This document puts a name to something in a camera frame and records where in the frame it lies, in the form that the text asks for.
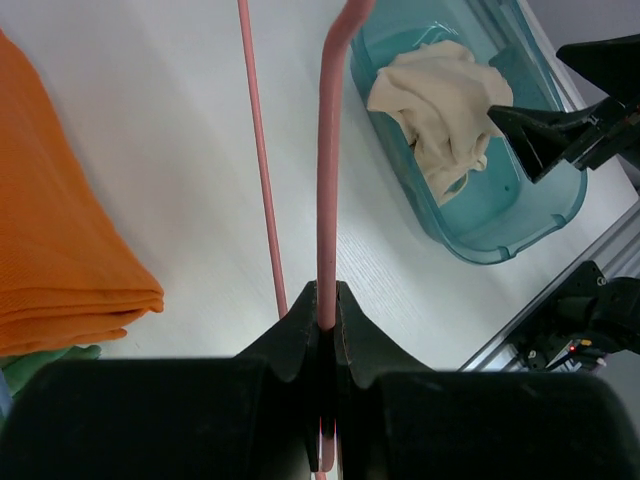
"folded laundry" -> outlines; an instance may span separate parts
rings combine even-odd
[[[0,31],[0,356],[126,335],[158,282],[93,196],[38,74]]]
[[[438,205],[457,195],[470,170],[484,170],[492,136],[491,105],[513,105],[497,69],[478,65],[466,47],[446,40],[398,55],[378,71],[367,108],[389,114],[411,145]]]

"folded orange cloth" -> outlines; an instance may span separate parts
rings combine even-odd
[[[0,31],[0,356],[123,337],[162,297],[91,193],[37,72]]]

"translucent blue container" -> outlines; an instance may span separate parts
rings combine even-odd
[[[378,0],[352,42],[351,73],[365,105],[379,68],[399,53],[442,40],[465,45],[478,63],[497,68],[515,106],[561,108],[515,0]],[[564,227],[582,206],[586,172],[562,162],[534,185],[507,142],[494,138],[487,169],[470,172],[462,192],[438,207],[397,123],[385,113],[369,117],[420,224],[463,260],[488,265],[513,258]]]

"white surface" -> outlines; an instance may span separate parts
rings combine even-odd
[[[315,277],[317,84],[341,5],[251,5],[290,303]],[[44,76],[96,195],[166,290],[165,313],[133,324],[107,356],[232,355],[272,325],[235,2],[4,0],[0,25]],[[476,267],[421,231],[350,78],[341,146],[339,278],[435,368],[459,367],[637,198],[609,162],[567,228]]]

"green cloth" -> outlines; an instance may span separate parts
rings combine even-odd
[[[0,368],[9,386],[9,392],[14,401],[18,399],[22,389],[42,367],[64,360],[95,360],[102,349],[98,345],[89,347],[69,347],[51,352],[36,352],[29,355],[0,358]],[[0,428],[4,419],[0,414]]]

